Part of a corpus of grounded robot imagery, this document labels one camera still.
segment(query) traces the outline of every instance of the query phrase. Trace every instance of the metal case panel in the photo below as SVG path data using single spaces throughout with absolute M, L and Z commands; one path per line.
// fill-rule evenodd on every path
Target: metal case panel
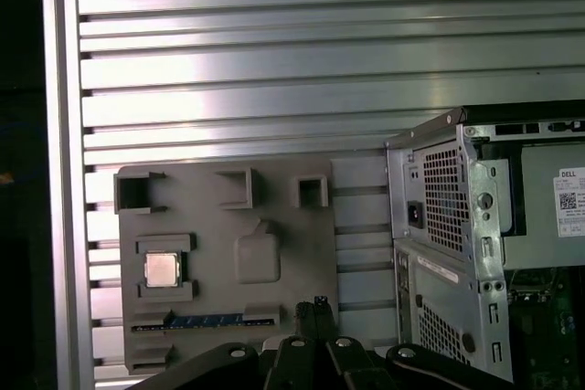
M 500 262 L 497 262 L 497 258 L 485 262 L 485 272 L 499 269 L 496 264 L 501 264 L 506 270 L 585 264 L 585 253 L 581 250 L 585 237 L 580 236 L 583 232 L 562 237 L 558 231 L 559 194 L 555 192 L 554 181 L 556 177 L 560 177 L 562 170 L 578 172 L 585 167 L 585 136 L 579 121 L 583 118 L 582 110 L 576 108 L 575 111 L 574 117 L 577 121 L 571 121 L 570 124 L 572 126 L 577 123 L 579 126 L 573 129 L 566 128 L 565 122 L 555 122 L 554 119 L 530 121 L 529 118 L 526 119 L 529 124 L 516 124 L 514 128 L 526 130 L 527 125 L 532 125 L 532 132 L 508 134 L 503 130 L 504 125 L 497 124 L 458 128 L 459 137 L 463 140 L 463 150 L 469 157 L 471 200 L 480 205 L 483 194 L 495 194 L 494 205 L 499 209 L 499 225 L 493 221 L 482 223 L 484 214 L 474 218 L 474 239 L 479 239 L 477 242 L 481 243 L 482 236 L 490 237 L 491 251 L 495 256 L 501 253 Z M 562 130 L 555 128 L 559 123 L 564 127 Z M 482 149 L 484 155 L 511 155 L 504 160 L 475 160 L 473 143 L 481 145 L 477 148 Z M 500 152 L 493 149 L 493 153 L 489 153 L 491 145 L 504 145 L 504 148 L 499 148 Z M 497 164 L 501 162 L 509 162 L 507 169 L 506 166 L 498 168 Z M 510 177 L 506 181 L 499 178 L 502 175 Z M 491 184 L 491 188 L 490 180 L 495 183 L 495 186 Z M 526 224 L 517 235 L 507 236 L 513 213 L 514 216 L 519 214 Z M 579 209 L 573 210 L 573 213 L 574 219 L 580 225 L 582 221 Z M 482 229 L 478 230 L 476 225 L 480 225 Z
M 410 239 L 394 241 L 400 341 L 512 380 L 505 280 L 478 282 L 462 264 Z

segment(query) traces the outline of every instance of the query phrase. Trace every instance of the gray plastic block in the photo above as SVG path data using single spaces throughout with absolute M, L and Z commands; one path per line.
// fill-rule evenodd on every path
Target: gray plastic block
M 326 296 L 336 317 L 329 160 L 303 155 L 140 165 L 122 168 L 118 178 L 138 174 L 165 175 L 164 180 L 151 180 L 149 203 L 168 208 L 156 215 L 119 216 L 124 359 L 132 374 L 151 367 L 136 362 L 144 349 L 173 346 L 169 359 L 173 364 L 222 343 L 261 345 L 274 335 L 294 333 L 296 304 L 315 296 Z M 295 179 L 301 208 L 292 206 Z M 312 198 L 315 186 L 317 197 Z M 250 259 L 244 258 L 244 250 L 250 252 Z M 146 287 L 144 263 L 153 252 L 181 255 L 180 287 Z M 166 269 L 174 273 L 172 267 Z M 262 283 L 247 283 L 258 280 Z M 254 321 L 268 316 L 276 324 L 132 330 L 136 321 L 166 321 L 168 317 L 162 315 L 169 311 L 177 318 L 242 313 L 244 319 Z M 163 314 L 144 317 L 156 313 Z
M 222 209 L 252 209 L 257 203 L 257 176 L 251 168 L 223 170 L 218 185 L 219 206 Z
M 137 350 L 133 356 L 131 372 L 155 374 L 164 371 L 169 363 L 172 347 L 152 347 Z
M 151 200 L 153 180 L 163 173 L 116 174 L 114 177 L 114 211 L 116 214 L 147 215 L 164 212 L 165 206 L 154 206 Z
M 301 175 L 291 180 L 291 205 L 300 208 L 328 207 L 329 190 L 325 175 Z
M 260 221 L 251 235 L 234 244 L 238 283 L 268 283 L 281 278 L 281 250 L 269 221 Z
M 173 288 L 149 288 L 144 283 L 138 284 L 137 298 L 146 303 L 176 303 L 179 301 L 193 301 L 197 295 L 197 281 L 181 282 Z
M 249 303 L 244 309 L 244 321 L 273 319 L 280 326 L 281 312 L 277 303 Z
M 151 312 L 145 314 L 136 314 L 132 321 L 132 326 L 150 326 L 156 324 L 166 324 L 173 317 L 173 313 L 168 311 Z

